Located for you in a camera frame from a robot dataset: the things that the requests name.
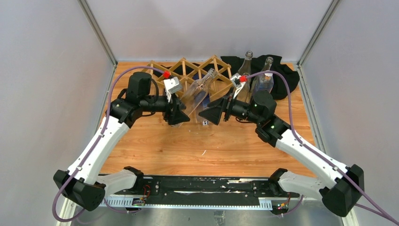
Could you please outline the clear glass bottle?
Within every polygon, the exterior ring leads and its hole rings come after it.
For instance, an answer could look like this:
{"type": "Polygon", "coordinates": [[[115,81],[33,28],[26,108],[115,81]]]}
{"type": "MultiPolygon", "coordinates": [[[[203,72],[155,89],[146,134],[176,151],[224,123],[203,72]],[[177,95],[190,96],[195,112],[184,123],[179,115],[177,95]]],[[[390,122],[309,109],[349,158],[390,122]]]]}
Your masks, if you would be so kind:
{"type": "Polygon", "coordinates": [[[237,74],[241,76],[251,75],[251,62],[252,62],[253,52],[247,51],[245,54],[244,61],[241,67],[238,69],[237,74]]]}

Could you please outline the blue labelled bottle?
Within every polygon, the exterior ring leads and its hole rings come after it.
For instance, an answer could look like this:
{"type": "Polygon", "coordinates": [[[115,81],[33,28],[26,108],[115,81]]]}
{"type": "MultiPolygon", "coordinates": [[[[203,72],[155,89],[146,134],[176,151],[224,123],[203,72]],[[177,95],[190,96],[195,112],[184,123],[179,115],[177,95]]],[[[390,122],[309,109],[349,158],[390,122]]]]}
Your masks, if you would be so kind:
{"type": "Polygon", "coordinates": [[[258,91],[268,91],[269,93],[271,93],[273,85],[274,85],[274,79],[272,73],[265,73],[256,76],[252,84],[252,94],[258,91]]]}

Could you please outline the clear bottle dark label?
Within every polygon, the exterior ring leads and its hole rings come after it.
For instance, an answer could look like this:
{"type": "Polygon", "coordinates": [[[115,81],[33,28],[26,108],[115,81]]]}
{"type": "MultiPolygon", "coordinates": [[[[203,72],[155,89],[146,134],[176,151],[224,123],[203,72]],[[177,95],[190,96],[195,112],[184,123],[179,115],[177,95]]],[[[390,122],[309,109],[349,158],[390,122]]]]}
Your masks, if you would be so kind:
{"type": "MultiPolygon", "coordinates": [[[[265,60],[264,66],[263,66],[263,68],[261,69],[261,71],[268,71],[268,70],[270,70],[270,69],[271,69],[271,66],[272,66],[272,64],[273,64],[273,61],[274,61],[273,57],[268,56],[268,57],[266,58],[266,60],[265,60]]],[[[272,74],[272,73],[263,73],[263,74],[261,74],[261,75],[259,75],[259,76],[256,76],[256,80],[257,80],[258,82],[260,82],[260,83],[268,83],[268,82],[272,81],[272,79],[273,79],[273,74],[272,74]]]]}

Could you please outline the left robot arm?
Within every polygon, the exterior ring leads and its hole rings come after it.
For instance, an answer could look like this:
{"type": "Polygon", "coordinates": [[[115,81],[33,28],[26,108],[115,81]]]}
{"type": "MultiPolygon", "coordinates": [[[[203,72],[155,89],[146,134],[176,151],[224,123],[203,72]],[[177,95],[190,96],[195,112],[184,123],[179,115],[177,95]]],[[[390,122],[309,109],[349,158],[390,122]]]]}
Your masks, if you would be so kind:
{"type": "Polygon", "coordinates": [[[100,128],[78,159],[65,171],[58,170],[53,177],[61,194],[82,207],[93,211],[103,199],[127,189],[140,194],[144,189],[143,172],[125,167],[118,173],[99,174],[105,160],[116,144],[137,119],[152,113],[162,113],[169,125],[188,122],[184,105],[176,95],[182,89],[177,77],[165,72],[164,92],[160,94],[157,82],[149,73],[135,72],[117,98],[111,101],[100,128]]]}

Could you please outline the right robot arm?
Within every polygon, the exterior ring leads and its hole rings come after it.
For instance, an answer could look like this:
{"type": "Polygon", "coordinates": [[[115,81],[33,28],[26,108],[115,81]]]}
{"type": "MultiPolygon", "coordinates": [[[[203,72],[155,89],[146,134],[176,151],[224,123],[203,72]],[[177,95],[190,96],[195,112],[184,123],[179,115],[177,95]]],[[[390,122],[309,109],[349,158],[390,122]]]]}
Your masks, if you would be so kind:
{"type": "Polygon", "coordinates": [[[275,114],[276,107],[268,91],[255,93],[246,103],[234,99],[229,90],[199,115],[215,125],[230,116],[256,124],[255,132],[263,142],[294,157],[316,175],[311,178],[280,168],[270,176],[270,193],[277,197],[285,192],[302,194],[322,201],[335,215],[346,217],[362,196],[363,169],[356,164],[349,167],[304,140],[275,114]]]}

